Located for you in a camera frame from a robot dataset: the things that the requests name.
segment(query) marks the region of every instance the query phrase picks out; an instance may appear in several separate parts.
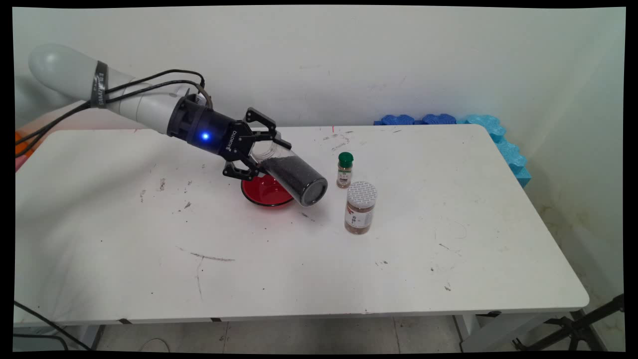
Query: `glass jar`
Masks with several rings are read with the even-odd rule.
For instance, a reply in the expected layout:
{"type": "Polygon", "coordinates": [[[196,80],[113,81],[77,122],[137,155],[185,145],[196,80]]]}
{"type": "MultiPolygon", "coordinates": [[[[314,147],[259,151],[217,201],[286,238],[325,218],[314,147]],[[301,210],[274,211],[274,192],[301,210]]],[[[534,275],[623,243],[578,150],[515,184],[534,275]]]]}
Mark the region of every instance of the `glass jar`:
{"type": "Polygon", "coordinates": [[[345,226],[348,232],[364,234],[370,230],[375,204],[375,186],[365,181],[357,181],[350,185],[345,215],[345,226]]]}
{"type": "Polygon", "coordinates": [[[293,151],[272,141],[257,142],[251,156],[303,207],[317,203],[328,181],[293,151]]]}
{"type": "Polygon", "coordinates": [[[337,187],[348,188],[352,179],[352,161],[354,157],[350,152],[341,152],[337,163],[337,187]]]}

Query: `black tripod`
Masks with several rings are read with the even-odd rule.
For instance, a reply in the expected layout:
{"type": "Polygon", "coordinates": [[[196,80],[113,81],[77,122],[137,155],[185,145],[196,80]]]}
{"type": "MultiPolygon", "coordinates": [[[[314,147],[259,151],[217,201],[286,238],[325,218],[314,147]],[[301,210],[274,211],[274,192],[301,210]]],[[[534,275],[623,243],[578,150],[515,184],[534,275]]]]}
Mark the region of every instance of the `black tripod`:
{"type": "Polygon", "coordinates": [[[536,351],[543,350],[548,346],[563,340],[564,338],[571,337],[572,340],[569,342],[569,350],[576,350],[576,348],[578,348],[578,343],[581,340],[587,342],[592,350],[602,350],[600,346],[595,344],[597,343],[597,341],[596,338],[594,338],[593,333],[589,329],[590,325],[617,311],[621,311],[623,313],[625,312],[624,293],[612,299],[611,302],[597,308],[593,312],[588,313],[575,321],[569,319],[568,317],[562,317],[561,319],[550,319],[546,321],[545,323],[547,324],[560,325],[561,328],[530,346],[523,345],[523,343],[521,343],[518,338],[516,338],[516,340],[512,340],[512,343],[518,350],[536,351]]]}

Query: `jar lid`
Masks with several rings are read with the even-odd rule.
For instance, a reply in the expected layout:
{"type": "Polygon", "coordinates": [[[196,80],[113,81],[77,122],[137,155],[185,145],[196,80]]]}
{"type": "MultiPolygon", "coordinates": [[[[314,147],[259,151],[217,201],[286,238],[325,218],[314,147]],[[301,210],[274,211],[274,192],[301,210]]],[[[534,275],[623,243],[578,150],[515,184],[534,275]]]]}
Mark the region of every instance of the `jar lid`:
{"type": "Polygon", "coordinates": [[[352,161],[354,161],[354,157],[350,152],[341,152],[339,154],[339,165],[343,168],[352,167],[352,161]]]}
{"type": "Polygon", "coordinates": [[[370,208],[376,202],[376,188],[365,181],[357,181],[348,187],[348,202],[357,208],[370,208]]]}

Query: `black tape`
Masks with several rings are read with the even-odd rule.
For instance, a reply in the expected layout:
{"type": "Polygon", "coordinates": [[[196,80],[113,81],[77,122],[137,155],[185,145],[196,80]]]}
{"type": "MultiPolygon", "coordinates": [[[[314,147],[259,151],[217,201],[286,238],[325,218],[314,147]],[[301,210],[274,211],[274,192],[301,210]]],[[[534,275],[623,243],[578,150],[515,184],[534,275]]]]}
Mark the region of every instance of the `black tape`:
{"type": "Polygon", "coordinates": [[[91,90],[91,108],[99,109],[107,108],[107,76],[108,65],[102,61],[98,61],[95,66],[95,74],[93,75],[93,88],[91,90]]]}

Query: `floor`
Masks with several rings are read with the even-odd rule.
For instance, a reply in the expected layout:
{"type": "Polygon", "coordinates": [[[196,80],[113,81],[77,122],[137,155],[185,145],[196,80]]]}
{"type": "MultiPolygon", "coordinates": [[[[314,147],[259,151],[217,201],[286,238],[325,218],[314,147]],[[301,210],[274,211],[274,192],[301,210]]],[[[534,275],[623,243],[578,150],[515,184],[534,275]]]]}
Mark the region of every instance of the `floor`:
{"type": "MultiPolygon", "coordinates": [[[[482,325],[490,320],[480,317],[482,325]]],[[[556,329],[543,324],[520,340],[531,344],[556,329]]],[[[568,343],[565,339],[548,350],[567,350],[568,343]]],[[[451,316],[110,325],[105,327],[98,344],[98,350],[105,351],[141,351],[142,348],[144,351],[168,348],[170,352],[182,353],[460,352],[459,334],[451,316]]],[[[589,350],[589,347],[582,342],[578,349],[589,350]]],[[[506,343],[497,351],[515,349],[506,343]]]]}

